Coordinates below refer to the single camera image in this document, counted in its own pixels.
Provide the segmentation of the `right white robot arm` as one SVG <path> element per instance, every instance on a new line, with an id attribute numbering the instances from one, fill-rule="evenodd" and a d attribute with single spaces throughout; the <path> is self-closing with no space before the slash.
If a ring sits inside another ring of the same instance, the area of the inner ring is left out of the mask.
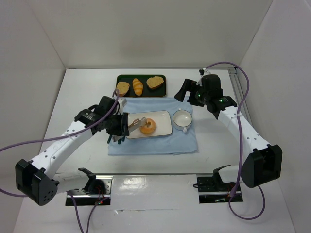
<path id="1" fill-rule="evenodd" d="M 186 93 L 191 105 L 206 107 L 222 122 L 242 147 L 242 159 L 237 166 L 223 166 L 213 176 L 221 183 L 242 182 L 249 188 L 276 180 L 281 174 L 282 149 L 262 138 L 246 118 L 238 112 L 236 102 L 223 95 L 220 78 L 215 74 L 201 77 L 199 82 L 185 79 L 175 99 L 183 101 Z"/>

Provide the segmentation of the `metal serving tongs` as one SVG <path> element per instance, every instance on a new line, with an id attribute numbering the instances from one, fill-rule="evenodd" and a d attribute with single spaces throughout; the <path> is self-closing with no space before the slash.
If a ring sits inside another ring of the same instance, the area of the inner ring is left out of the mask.
<path id="1" fill-rule="evenodd" d="M 146 125 L 146 118 L 143 117 L 142 119 L 135 119 L 129 126 L 128 126 L 128 131 L 129 133 L 133 132 L 134 130 L 143 127 Z"/>

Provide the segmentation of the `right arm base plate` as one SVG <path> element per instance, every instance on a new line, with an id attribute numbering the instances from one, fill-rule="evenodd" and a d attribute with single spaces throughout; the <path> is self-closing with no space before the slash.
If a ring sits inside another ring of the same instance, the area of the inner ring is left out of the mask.
<path id="1" fill-rule="evenodd" d="M 197 177 L 193 188 L 198 190 L 199 203 L 226 203 L 235 183 L 216 183 L 211 176 Z"/>

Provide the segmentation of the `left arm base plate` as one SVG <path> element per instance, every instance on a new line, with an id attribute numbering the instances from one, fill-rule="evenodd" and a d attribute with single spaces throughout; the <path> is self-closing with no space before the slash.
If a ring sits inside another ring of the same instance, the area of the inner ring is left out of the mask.
<path id="1" fill-rule="evenodd" d="M 111 203 L 112 176 L 97 175 L 91 191 L 71 190 L 77 206 L 109 206 Z"/>

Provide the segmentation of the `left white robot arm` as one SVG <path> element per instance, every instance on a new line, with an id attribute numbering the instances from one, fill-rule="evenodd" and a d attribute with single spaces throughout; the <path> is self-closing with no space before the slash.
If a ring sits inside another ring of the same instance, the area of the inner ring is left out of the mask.
<path id="1" fill-rule="evenodd" d="M 60 166 L 86 141 L 101 130 L 118 140 L 128 136 L 128 114 L 123 112 L 127 104 L 125 98 L 115 100 L 103 96 L 95 104 L 78 113 L 63 138 L 56 140 L 33 159 L 20 160 L 16 166 L 16 185 L 39 206 L 49 203 L 57 193 L 73 189 L 93 191 L 103 187 L 96 180 L 96 175 L 86 168 L 79 168 L 74 173 L 60 173 Z"/>

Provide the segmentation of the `orange glazed donut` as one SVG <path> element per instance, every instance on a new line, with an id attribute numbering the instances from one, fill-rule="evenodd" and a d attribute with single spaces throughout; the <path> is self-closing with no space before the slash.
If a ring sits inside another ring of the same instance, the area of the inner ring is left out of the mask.
<path id="1" fill-rule="evenodd" d="M 156 130 L 156 123 L 154 122 L 153 119 L 147 118 L 146 123 L 140 127 L 140 132 L 149 135 L 152 134 Z"/>

